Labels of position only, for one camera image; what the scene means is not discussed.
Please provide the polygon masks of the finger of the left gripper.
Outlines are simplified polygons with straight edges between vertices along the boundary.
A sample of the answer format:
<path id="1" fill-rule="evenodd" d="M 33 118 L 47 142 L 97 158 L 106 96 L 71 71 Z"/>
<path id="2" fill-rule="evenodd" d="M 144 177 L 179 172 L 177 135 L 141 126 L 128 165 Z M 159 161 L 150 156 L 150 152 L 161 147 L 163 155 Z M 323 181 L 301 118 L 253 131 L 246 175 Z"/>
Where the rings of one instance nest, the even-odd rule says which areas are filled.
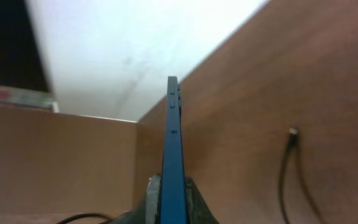
<path id="1" fill-rule="evenodd" d="M 161 175 L 149 178 L 146 193 L 140 204 L 116 218 L 112 224 L 156 224 L 159 223 Z"/>
<path id="2" fill-rule="evenodd" d="M 209 210 L 192 178 L 186 178 L 186 203 L 189 224 L 219 224 Z"/>

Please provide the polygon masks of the blue Galaxy smartphone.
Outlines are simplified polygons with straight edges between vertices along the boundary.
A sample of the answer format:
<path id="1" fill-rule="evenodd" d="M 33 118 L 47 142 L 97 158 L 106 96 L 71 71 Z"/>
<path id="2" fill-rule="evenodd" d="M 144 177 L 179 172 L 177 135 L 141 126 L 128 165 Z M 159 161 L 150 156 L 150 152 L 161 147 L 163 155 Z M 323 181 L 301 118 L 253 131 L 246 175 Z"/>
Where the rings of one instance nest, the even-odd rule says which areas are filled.
<path id="1" fill-rule="evenodd" d="M 161 224 L 187 224 L 185 170 L 181 138 L 181 100 L 177 77 L 168 77 L 160 198 Z"/>

